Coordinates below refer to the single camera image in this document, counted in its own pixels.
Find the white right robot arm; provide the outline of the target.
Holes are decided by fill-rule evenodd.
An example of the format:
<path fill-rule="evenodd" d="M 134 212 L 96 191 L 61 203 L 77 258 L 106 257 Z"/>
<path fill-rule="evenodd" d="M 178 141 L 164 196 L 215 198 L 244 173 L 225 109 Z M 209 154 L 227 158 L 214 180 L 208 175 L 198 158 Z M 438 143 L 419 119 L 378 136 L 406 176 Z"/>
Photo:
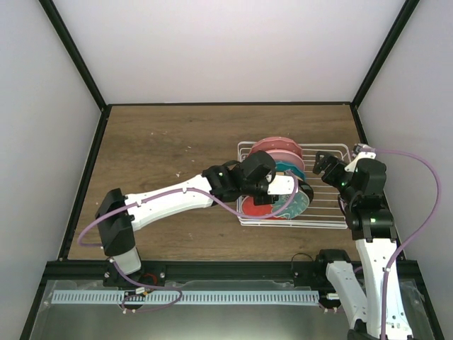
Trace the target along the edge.
<path fill-rule="evenodd" d="M 386 207 L 386 165 L 373 152 L 359 152 L 346 164 L 330 152 L 316 153 L 313 167 L 321 180 L 339 192 L 346 225 L 360 256 L 364 282 L 359 283 L 344 251 L 323 250 L 315 279 L 332 285 L 344 309 L 349 339 L 413 339 L 395 262 L 397 232 Z"/>

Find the red and teal floral plate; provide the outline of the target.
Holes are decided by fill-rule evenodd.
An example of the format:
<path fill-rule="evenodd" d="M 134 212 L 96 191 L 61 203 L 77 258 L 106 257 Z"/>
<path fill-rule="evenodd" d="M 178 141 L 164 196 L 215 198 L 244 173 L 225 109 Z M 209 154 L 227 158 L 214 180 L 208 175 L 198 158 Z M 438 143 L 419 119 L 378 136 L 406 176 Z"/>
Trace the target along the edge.
<path fill-rule="evenodd" d="M 292 220 L 300 216 L 309 207 L 314 198 L 314 193 L 312 191 L 307 193 L 299 189 L 291 203 L 279 214 L 276 214 L 285 205 L 289 197 L 290 195 L 280 195 L 274 203 L 265 205 L 256 205 L 252 197 L 246 197 L 241 204 L 242 213 L 255 217 L 272 215 L 271 220 Z"/>

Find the dark striped rim plate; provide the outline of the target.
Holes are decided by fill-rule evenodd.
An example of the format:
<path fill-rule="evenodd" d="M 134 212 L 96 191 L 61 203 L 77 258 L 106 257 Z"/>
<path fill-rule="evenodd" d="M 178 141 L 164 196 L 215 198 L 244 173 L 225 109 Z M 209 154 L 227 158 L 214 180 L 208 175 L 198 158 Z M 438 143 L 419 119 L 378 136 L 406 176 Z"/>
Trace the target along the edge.
<path fill-rule="evenodd" d="M 314 190 L 313 188 L 304 180 L 299 179 L 299 190 L 303 192 L 309 199 L 309 203 L 312 203 L 314 199 Z"/>

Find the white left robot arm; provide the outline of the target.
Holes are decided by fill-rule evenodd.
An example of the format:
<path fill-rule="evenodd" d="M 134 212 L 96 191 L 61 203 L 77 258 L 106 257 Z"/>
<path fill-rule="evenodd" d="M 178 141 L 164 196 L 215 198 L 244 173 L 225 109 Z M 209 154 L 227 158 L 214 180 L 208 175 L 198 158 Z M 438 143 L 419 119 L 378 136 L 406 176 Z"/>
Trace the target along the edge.
<path fill-rule="evenodd" d="M 228 161 L 205 169 L 187 181 L 156 191 L 125 195 L 108 191 L 95 218 L 107 257 L 120 269 L 130 286 L 144 279 L 144 267 L 134 233 L 157 220 L 188 210 L 230 204 L 241 196 L 268 197 L 269 180 L 276 176 L 275 160 L 259 151 L 243 161 Z"/>

